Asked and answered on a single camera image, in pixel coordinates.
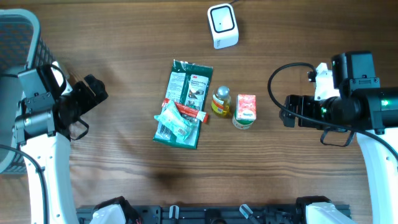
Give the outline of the red white juice carton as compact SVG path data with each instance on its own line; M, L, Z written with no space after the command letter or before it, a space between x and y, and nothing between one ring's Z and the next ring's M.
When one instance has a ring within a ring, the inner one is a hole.
M255 121L256 118L256 96L239 94L236 104L236 119Z

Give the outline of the teal white pouch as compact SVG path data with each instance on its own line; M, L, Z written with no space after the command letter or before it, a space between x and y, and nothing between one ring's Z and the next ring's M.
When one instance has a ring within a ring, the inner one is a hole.
M171 130L171 132L181 141L185 141L195 128L194 123L181 116L173 101L168 102L161 114L155 115L154 119Z

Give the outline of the yellow oil bottle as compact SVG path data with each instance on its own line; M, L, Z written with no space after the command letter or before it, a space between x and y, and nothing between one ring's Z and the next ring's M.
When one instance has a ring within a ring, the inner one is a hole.
M219 86L213 91L211 109L222 117L228 117L231 114L231 96L227 86Z

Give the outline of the green 3M gloves package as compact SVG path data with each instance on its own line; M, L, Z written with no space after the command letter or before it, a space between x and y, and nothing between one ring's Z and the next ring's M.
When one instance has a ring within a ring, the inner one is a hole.
M165 98L190 108L204 111L203 107L212 75L213 67L174 60ZM158 121L153 140L174 147L196 149L202 122L184 114L181 114L181 116L195 124L194 130L185 141L179 140L171 130Z

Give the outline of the red white tube package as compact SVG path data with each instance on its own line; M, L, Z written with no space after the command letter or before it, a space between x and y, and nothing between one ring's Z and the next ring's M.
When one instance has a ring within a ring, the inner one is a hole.
M171 102L174 102L174 101L172 101L172 100L170 100L168 98L165 98L164 101L162 102L162 107L166 108L168 106L168 104L170 104ZM180 116L180 114L184 114L184 115L187 115L187 116L189 116L191 118L198 119L202 123L207 123L208 118L209 118L208 113L206 113L204 111L200 111L200 110L196 110L196 109L190 108L190 107L185 106L185 105L183 105L181 103L174 102L174 104L175 104L175 106L176 106L176 108L178 110L179 116ZM178 118L179 118L173 112L174 111L172 110L171 112L168 113L169 117L170 117L169 121L177 121Z

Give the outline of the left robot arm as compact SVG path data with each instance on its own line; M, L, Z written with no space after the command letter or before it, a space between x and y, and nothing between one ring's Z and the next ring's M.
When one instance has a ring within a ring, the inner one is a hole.
M70 180L70 125L88 124L81 116L108 94L93 75L69 86L62 70L46 64L18 73L24 99L13 127L17 152L24 157L29 181L32 223L83 223Z

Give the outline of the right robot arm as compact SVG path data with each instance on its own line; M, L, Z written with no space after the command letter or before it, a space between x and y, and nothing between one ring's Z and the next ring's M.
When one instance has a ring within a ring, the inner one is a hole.
M357 139L366 165L373 223L397 223L397 88L380 86L369 51L346 52L314 67L291 63L277 69L310 68L313 96L289 95L280 108L284 126L349 133Z

